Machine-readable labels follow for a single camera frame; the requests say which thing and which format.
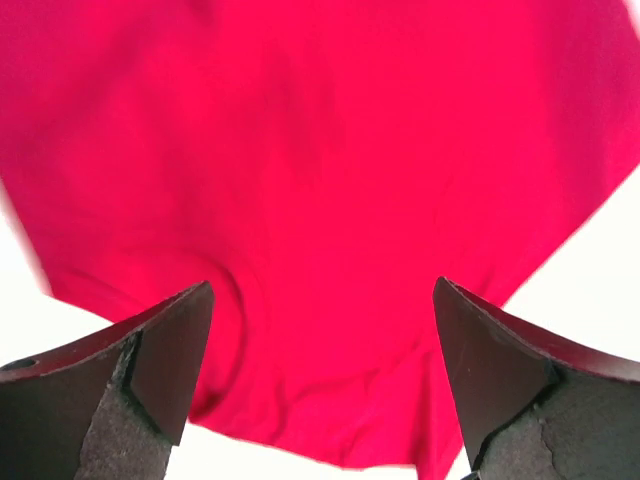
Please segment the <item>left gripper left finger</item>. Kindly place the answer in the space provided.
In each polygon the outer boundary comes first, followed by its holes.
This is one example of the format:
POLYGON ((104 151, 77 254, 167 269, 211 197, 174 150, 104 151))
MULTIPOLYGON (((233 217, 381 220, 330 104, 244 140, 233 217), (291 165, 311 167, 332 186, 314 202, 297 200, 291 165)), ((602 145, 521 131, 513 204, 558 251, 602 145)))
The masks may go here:
POLYGON ((181 442, 214 294, 201 282, 1 368, 4 479, 162 479, 181 442))

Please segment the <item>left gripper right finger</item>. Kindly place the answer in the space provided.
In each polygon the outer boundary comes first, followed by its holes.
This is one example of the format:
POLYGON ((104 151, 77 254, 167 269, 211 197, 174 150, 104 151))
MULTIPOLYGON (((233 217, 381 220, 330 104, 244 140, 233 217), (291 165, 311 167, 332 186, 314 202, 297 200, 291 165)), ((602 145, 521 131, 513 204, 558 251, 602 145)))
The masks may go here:
POLYGON ((441 277, 439 341, 472 479, 636 479, 639 364, 441 277))

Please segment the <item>red t shirt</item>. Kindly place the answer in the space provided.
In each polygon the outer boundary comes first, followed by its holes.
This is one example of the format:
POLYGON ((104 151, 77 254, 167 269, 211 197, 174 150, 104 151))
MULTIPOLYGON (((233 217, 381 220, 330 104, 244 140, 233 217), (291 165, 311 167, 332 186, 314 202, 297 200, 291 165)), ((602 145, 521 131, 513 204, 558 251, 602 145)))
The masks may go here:
POLYGON ((442 479, 431 295, 508 300, 639 163, 627 1, 5 1, 1 181, 58 300, 216 295, 191 420, 442 479))

